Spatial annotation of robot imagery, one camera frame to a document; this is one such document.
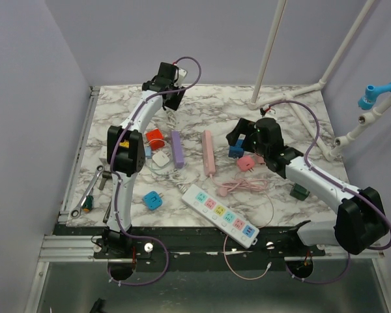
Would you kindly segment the dark blue cube socket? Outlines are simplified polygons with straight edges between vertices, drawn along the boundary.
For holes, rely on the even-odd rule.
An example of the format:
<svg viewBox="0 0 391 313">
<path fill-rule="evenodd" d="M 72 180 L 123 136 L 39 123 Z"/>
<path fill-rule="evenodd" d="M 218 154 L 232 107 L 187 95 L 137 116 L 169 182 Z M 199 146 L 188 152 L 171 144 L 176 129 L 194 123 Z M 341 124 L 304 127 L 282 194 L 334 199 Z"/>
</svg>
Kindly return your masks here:
<svg viewBox="0 0 391 313">
<path fill-rule="evenodd" d="M 244 156 L 244 149 L 242 148 L 243 139 L 238 139 L 235 145 L 229 147 L 229 158 L 242 158 Z"/>
</svg>

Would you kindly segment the pink round-edged plug adapter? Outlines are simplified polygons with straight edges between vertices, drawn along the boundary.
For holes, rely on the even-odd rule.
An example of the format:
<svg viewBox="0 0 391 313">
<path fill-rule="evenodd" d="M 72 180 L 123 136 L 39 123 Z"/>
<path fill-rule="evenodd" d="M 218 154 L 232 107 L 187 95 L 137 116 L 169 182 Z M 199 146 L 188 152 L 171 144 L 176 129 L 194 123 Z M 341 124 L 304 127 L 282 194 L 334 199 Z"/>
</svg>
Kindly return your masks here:
<svg viewBox="0 0 391 313">
<path fill-rule="evenodd" d="M 237 160 L 237 166 L 242 172 L 253 171 L 255 161 L 251 156 L 246 155 Z"/>
</svg>

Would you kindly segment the red cube socket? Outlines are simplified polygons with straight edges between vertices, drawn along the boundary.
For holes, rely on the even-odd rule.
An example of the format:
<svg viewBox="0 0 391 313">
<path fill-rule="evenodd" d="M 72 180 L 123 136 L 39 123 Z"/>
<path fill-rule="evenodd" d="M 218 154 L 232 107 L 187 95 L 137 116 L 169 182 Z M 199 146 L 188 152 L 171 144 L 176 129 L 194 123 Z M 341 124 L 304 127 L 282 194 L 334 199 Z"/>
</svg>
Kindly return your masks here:
<svg viewBox="0 0 391 313">
<path fill-rule="evenodd" d="M 165 146 L 164 136 L 158 128 L 147 132 L 146 139 L 152 151 L 156 151 Z"/>
</svg>

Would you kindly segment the pink round plug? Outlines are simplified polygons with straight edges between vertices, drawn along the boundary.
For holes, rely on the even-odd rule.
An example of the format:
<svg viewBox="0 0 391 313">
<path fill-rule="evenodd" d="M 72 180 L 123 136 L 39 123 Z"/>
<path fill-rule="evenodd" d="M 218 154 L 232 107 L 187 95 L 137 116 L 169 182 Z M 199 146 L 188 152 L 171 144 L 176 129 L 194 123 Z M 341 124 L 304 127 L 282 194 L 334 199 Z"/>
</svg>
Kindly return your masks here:
<svg viewBox="0 0 391 313">
<path fill-rule="evenodd" d="M 226 197 L 228 195 L 228 191 L 227 189 L 225 188 L 219 188 L 218 189 L 218 194 L 221 196 L 221 197 Z"/>
</svg>

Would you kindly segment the light blue usb charger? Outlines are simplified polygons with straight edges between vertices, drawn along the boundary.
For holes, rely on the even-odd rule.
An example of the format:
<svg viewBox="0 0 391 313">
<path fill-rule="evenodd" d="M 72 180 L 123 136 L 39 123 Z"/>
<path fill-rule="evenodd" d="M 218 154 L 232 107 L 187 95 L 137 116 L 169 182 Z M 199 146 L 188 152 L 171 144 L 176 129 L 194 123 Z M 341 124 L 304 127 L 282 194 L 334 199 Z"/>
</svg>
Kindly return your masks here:
<svg viewBox="0 0 391 313">
<path fill-rule="evenodd" d="M 150 147 L 145 148 L 145 157 L 146 157 L 146 159 L 152 158 L 152 149 Z"/>
</svg>

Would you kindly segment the dark green cube socket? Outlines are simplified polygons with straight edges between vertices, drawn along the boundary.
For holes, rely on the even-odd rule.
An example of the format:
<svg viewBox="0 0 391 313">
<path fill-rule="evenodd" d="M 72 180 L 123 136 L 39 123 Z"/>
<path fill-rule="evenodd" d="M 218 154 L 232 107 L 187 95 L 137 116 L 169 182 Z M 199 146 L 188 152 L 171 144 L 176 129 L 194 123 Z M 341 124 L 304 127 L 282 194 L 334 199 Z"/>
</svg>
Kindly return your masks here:
<svg viewBox="0 0 391 313">
<path fill-rule="evenodd" d="M 310 195 L 310 191 L 295 183 L 289 194 L 299 201 L 304 201 Z"/>
</svg>

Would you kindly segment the yellow cube socket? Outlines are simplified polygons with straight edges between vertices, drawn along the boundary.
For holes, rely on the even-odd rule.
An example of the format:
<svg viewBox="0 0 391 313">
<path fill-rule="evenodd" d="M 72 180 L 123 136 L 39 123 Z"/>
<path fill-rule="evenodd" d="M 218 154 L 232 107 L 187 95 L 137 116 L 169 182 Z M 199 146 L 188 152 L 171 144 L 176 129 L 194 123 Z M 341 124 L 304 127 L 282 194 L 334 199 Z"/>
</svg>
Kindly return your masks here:
<svg viewBox="0 0 391 313">
<path fill-rule="evenodd" d="M 123 148 L 128 149 L 129 146 L 130 146 L 130 144 L 129 144 L 128 140 L 125 140 L 125 141 L 119 143 L 119 147 L 123 147 Z"/>
</svg>

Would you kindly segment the white power strip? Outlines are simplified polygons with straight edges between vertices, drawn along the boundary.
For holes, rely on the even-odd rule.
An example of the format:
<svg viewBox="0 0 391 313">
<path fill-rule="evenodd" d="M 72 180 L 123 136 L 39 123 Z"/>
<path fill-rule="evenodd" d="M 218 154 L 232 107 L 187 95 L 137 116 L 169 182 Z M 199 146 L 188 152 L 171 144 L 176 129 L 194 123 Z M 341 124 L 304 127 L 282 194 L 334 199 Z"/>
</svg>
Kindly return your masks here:
<svg viewBox="0 0 391 313">
<path fill-rule="evenodd" d="M 191 185 L 181 199 L 244 248 L 256 244 L 259 229 L 198 186 Z"/>
</svg>

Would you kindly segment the white tiger cube adapter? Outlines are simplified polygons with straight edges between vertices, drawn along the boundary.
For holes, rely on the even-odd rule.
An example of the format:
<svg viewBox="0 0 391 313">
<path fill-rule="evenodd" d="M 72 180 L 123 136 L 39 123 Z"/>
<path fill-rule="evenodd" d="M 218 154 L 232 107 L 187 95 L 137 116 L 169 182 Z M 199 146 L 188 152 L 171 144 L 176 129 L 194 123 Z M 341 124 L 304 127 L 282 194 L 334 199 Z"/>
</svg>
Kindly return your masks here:
<svg viewBox="0 0 391 313">
<path fill-rule="evenodd" d="M 99 160 L 100 160 L 101 164 L 103 164 L 104 166 L 108 164 L 106 157 L 100 157 Z"/>
</svg>

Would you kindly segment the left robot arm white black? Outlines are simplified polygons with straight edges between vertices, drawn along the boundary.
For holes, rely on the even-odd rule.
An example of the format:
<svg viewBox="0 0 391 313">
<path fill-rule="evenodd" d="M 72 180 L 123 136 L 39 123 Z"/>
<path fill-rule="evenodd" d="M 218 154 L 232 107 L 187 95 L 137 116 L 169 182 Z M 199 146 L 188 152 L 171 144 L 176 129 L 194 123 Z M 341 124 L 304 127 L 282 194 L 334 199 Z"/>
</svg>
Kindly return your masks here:
<svg viewBox="0 0 391 313">
<path fill-rule="evenodd" d="M 161 108 L 176 110 L 185 90 L 186 71 L 175 63 L 160 63 L 157 75 L 143 83 L 141 98 L 130 115 L 119 125 L 108 128 L 107 158 L 112 174 L 113 194 L 102 246 L 118 258 L 127 256 L 132 239 L 124 233 L 130 229 L 134 184 L 145 165 L 143 133 Z"/>
</svg>

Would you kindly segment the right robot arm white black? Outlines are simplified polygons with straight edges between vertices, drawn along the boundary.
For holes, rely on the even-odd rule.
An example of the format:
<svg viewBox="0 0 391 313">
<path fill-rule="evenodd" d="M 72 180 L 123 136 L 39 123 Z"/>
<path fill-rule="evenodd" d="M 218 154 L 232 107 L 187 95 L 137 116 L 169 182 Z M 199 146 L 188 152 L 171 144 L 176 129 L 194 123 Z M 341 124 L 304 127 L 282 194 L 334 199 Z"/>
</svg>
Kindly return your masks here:
<svg viewBox="0 0 391 313">
<path fill-rule="evenodd" d="M 244 136 L 245 151 L 263 157 L 270 171 L 304 187 L 336 214 L 333 221 L 297 224 L 295 234 L 286 241 L 290 253 L 299 256 L 310 246 L 332 245 L 357 255 L 388 233 L 379 193 L 371 187 L 352 186 L 307 164 L 300 151 L 284 143 L 275 119 L 253 122 L 241 118 L 226 140 L 234 146 L 240 136 Z"/>
</svg>

